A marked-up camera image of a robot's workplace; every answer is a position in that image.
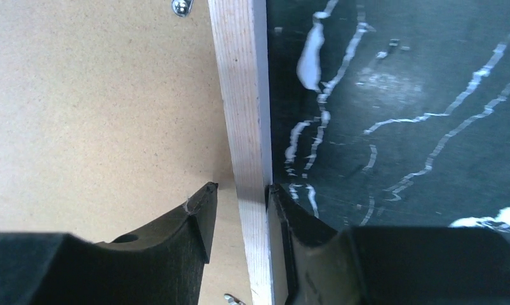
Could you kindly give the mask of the white wooden photo frame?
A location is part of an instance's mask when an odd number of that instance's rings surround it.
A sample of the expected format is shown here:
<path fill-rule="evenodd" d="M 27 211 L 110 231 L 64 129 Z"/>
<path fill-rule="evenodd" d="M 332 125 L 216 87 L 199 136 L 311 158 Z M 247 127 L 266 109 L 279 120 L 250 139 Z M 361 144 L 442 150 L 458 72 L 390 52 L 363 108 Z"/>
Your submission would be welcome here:
<path fill-rule="evenodd" d="M 111 241 L 219 184 L 201 304 L 270 304 L 264 1 L 0 1 L 0 231 Z"/>

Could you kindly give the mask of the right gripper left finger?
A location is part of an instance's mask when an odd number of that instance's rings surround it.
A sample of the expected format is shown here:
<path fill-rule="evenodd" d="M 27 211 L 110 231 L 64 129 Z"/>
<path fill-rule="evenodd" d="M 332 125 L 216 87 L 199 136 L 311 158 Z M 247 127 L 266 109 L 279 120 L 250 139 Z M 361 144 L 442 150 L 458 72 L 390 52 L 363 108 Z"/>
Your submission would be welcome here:
<path fill-rule="evenodd" d="M 197 304 L 218 184 L 111 242 L 0 233 L 0 304 Z"/>

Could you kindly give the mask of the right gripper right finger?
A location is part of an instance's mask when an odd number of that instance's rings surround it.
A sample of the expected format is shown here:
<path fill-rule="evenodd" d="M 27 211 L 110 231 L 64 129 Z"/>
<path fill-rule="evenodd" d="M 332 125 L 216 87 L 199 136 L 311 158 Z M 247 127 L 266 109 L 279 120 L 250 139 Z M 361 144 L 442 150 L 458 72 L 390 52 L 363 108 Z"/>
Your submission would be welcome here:
<path fill-rule="evenodd" d="M 510 243 L 482 228 L 336 231 L 267 188 L 274 304 L 510 304 Z"/>

